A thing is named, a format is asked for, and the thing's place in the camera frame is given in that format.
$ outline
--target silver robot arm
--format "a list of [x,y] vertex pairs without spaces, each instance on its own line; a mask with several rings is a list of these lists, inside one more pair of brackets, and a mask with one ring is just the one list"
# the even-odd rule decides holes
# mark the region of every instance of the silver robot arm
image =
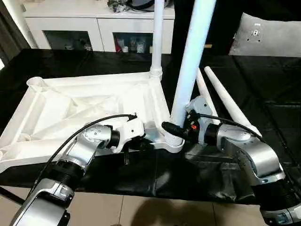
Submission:
[[96,150],[111,148],[118,153],[125,143],[143,135],[143,123],[138,118],[127,121],[116,130],[111,126],[95,124],[78,134],[48,176],[38,183],[25,200],[10,225],[66,226],[70,219],[66,208]]
[[205,100],[197,97],[187,106],[183,128],[169,122],[162,127],[169,133],[201,145],[215,145],[237,160],[260,205],[266,224],[301,225],[301,202],[285,175],[275,151],[241,127],[222,123],[214,125]]

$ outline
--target floor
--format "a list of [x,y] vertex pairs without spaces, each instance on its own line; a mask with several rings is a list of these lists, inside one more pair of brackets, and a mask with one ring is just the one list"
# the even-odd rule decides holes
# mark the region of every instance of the floor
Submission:
[[[28,189],[4,187],[25,198]],[[8,226],[19,206],[0,196],[0,225]],[[259,207],[76,193],[69,226],[264,226]]]

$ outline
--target bottle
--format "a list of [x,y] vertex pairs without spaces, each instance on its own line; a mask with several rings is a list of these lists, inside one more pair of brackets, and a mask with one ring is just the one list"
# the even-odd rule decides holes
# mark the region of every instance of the bottle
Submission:
[[130,45],[130,49],[132,52],[136,52],[137,51],[137,43],[136,43],[137,38],[135,36],[131,37],[131,45]]
[[128,53],[128,47],[127,47],[127,46],[124,46],[124,47],[122,48],[122,52]]

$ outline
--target table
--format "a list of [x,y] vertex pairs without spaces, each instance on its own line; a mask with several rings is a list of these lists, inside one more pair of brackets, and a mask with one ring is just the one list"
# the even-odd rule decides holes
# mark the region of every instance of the table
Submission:
[[[23,50],[0,72],[0,132],[34,76],[73,77],[148,71],[151,55],[65,50]],[[219,116],[230,118],[202,70],[210,66],[248,119],[277,152],[283,166],[301,180],[301,58],[204,55],[201,71]],[[180,62],[162,56],[162,87],[171,109]],[[192,97],[198,95],[195,86]],[[186,144],[177,154],[165,150],[97,157],[77,191],[184,200],[256,203],[235,161],[215,147]],[[12,167],[0,185],[30,187],[43,164]]]

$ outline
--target items on shelf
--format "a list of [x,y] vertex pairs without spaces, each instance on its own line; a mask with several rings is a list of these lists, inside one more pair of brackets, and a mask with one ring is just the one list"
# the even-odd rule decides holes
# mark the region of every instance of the items on shelf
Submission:
[[127,5],[127,0],[108,0],[108,6],[114,13],[120,13],[130,9]]

